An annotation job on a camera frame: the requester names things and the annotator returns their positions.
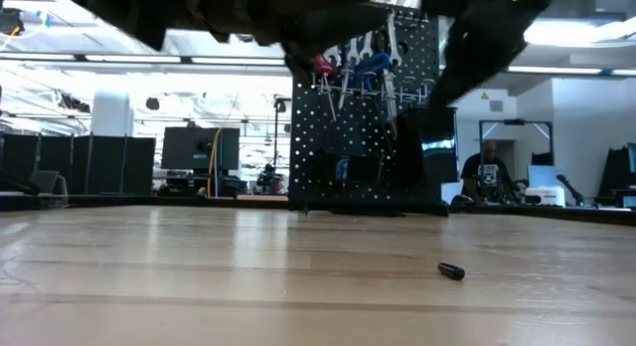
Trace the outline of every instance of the ceiling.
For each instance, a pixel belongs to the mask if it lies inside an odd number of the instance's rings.
[[[417,5],[418,0],[381,1],[412,7]],[[155,52],[96,19],[91,13],[69,0],[6,0],[5,7],[21,9],[26,25],[25,34],[6,45],[7,52],[217,58],[283,57],[282,50],[277,45],[260,47],[253,43],[243,43],[237,37],[232,37],[229,44],[220,44],[206,32],[178,30],[170,30],[163,51]],[[624,69],[636,66],[633,59],[636,57],[636,48],[632,45],[634,42],[630,37],[606,45],[611,48],[582,48],[579,44],[582,41],[581,37],[584,38],[590,27],[588,24],[583,30],[582,25],[585,23],[565,22],[560,24],[558,29],[553,27],[549,31],[552,35],[548,34],[547,38],[544,31],[539,32],[535,29],[527,32],[527,38],[533,38],[542,44],[552,39],[558,41],[562,47],[530,45],[515,65]],[[448,22],[440,22],[440,41],[443,41],[447,27]],[[576,44],[565,44],[565,36],[571,37]],[[517,94],[537,84],[541,79],[544,78],[506,74],[495,77],[486,87],[507,88],[511,94]],[[291,97],[291,78],[285,69],[280,68],[252,70],[243,67],[189,67],[169,70],[159,65],[146,65],[134,69],[126,65],[109,65],[106,69],[104,66],[91,65],[72,67],[64,64],[0,61],[0,82],[3,86],[4,110],[59,115],[68,114],[59,108],[60,92],[69,93],[75,98],[91,103],[96,89],[126,87],[134,91],[133,105],[138,119],[135,126],[136,134],[157,136],[159,147],[165,126],[183,125],[183,117],[200,119],[203,125],[219,125],[218,121],[228,116],[236,99],[236,108],[230,116],[230,126],[243,129],[241,161],[252,163],[250,159],[253,159],[253,163],[257,164],[264,164],[274,156],[273,146],[269,142],[275,127],[274,98]],[[145,100],[149,96],[160,98],[162,107],[159,111],[149,111],[145,107]],[[287,112],[279,116],[279,131],[283,131],[284,125],[288,123],[290,110],[291,108],[288,108]],[[76,119],[3,119],[4,123],[18,129],[64,134],[87,133],[89,116],[79,113],[76,113],[76,116]],[[239,123],[243,119],[258,123],[243,125]],[[279,144],[289,144],[286,133],[279,132],[279,136]],[[287,154],[288,148],[279,148],[279,155],[287,158]]]

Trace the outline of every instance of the black t-shirt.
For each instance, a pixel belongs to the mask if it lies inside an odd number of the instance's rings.
[[[506,168],[506,164],[499,158],[495,157],[491,162],[487,162],[484,160],[483,166],[480,166],[481,157],[479,153],[476,153],[466,160],[464,163],[464,169],[461,171],[461,178],[473,178],[477,181],[477,193],[481,196],[482,189],[479,188],[481,184],[481,179],[479,178],[479,172],[481,170],[484,171],[484,187],[496,191],[499,189],[499,182],[508,183],[510,180],[510,175],[508,174],[508,169]],[[461,189],[461,194],[465,196],[469,196],[468,189],[466,188],[466,184]]]

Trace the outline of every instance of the white wall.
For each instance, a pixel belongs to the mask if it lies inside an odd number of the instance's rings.
[[[596,196],[609,148],[636,141],[636,80],[553,79],[556,167]]]
[[[554,121],[553,81],[545,81],[517,97],[519,118],[534,121]],[[550,142],[533,126],[516,127],[519,139],[515,145],[515,179],[528,178],[528,165],[532,154],[550,151]],[[545,132],[548,128],[541,125]]]
[[[489,99],[482,98],[484,92]],[[490,100],[503,101],[504,111],[491,112]],[[461,172],[466,159],[479,152],[479,120],[516,118],[517,99],[508,96],[508,92],[504,89],[476,89],[456,102],[454,106],[457,107],[457,145]],[[517,138],[518,131],[507,126],[498,126],[488,135],[488,139],[516,140]],[[461,192],[461,187],[461,181],[443,185],[443,200],[450,203],[453,197]]]

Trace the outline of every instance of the white pillar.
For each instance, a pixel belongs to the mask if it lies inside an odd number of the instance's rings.
[[[130,94],[99,90],[92,100],[90,131],[95,136],[132,136],[135,113]]]

